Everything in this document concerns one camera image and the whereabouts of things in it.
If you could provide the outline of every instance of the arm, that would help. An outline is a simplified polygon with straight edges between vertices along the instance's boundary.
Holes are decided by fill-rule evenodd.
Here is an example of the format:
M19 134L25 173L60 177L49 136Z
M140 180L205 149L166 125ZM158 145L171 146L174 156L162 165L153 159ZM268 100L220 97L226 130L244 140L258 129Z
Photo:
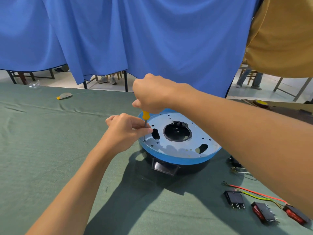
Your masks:
M138 138L152 132L150 128L144 128L143 120L127 114L111 116L106 123L109 128L99 143L26 235L83 234L112 158L127 150Z
M195 122L278 196L313 218L313 126L158 76L135 80L133 106Z

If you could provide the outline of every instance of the clear plastic piece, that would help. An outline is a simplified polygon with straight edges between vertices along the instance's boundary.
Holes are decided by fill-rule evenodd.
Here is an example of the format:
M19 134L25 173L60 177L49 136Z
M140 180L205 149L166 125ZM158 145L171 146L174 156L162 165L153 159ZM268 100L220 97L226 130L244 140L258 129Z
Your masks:
M40 86L40 82L39 82L39 80L35 83L30 82L30 83L28 83L28 86L29 86L29 88L35 89L35 88L38 88Z

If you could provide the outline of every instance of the white floor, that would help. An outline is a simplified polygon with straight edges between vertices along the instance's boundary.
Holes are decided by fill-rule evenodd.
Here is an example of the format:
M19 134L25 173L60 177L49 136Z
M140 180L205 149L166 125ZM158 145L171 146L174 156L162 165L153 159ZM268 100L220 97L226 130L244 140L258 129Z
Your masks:
M83 89L83 84L77 85L72 74L70 72L54 72L55 80L53 79L43 79L43 78L37 78L40 81L41 86L52 86L52 87L65 87L65 88L81 88ZM247 85L248 78L245 80L243 86L238 89L236 88L236 82L239 78L240 71L237 72L233 84L230 87L229 93L227 98L229 99L260 99L264 101L277 101L277 102L293 102L294 97L286 94L280 90L277 90L276 92L273 92L273 89L275 88L277 81L279 80L279 77L270 76L264 74L262 82L261 82L261 88L262 90L255 90L252 89L250 86L252 83L250 83L250 86ZM34 72L35 76L44 76L49 77L50 73L48 70L41 71L41 72ZM28 82L32 82L30 77L26 78ZM88 89L92 90L113 90L113 91L125 91L125 82L124 78L118 80L117 76L115 75L115 79L117 82L117 85L112 85L111 83L103 83L99 84L95 80L90 82L87 86ZM132 92L132 85L136 78L130 74L127 74L127 83L128 83L128 91ZM18 84L22 84L20 78L15 78L16 82ZM12 82L8 73L6 71L0 70L0 83L2 82ZM289 85L286 85L284 83L280 84L280 88L290 92L291 94L296 95L300 89L296 87L291 87ZM306 100L310 98L309 95L303 93L299 99L297 100L297 103L303 103Z

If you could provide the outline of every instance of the red wire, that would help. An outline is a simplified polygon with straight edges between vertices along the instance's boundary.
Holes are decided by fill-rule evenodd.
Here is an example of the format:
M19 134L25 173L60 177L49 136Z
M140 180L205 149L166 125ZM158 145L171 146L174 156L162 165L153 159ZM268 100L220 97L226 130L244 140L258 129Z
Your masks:
M257 195L265 196L265 197L268 197L268 198L271 198L271 199L274 199L274 200L279 200L279 201L282 201L282 202L284 202L285 204L287 204L287 202L284 201L284 200L281 200L281 199L278 199L278 198L275 198L275 197L271 197L271 196L267 196L267 195L265 195L265 194L261 194L261 193L255 192L255 191L253 191L253 190L245 189L245 188L242 188L242 187L240 187L240 186L234 186L234 185L230 185L230 184L227 184L227 185L229 185L229 186L231 186L231 187L238 188L238 189L243 189L243 190L252 192L252 193L254 193L254 194L257 194Z

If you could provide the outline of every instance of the round blue plate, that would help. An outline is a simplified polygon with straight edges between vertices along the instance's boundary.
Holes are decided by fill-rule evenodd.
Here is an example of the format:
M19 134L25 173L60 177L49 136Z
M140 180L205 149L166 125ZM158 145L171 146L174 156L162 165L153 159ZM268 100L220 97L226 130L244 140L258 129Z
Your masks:
M164 129L174 121L187 124L191 137L183 142L170 141L166 138ZM211 159L221 149L221 146L196 124L174 110L165 109L160 114L150 114L147 123L151 128L158 130L158 137L154 139L152 134L148 134L145 142L143 137L138 140L139 144L152 156L164 162L194 165Z

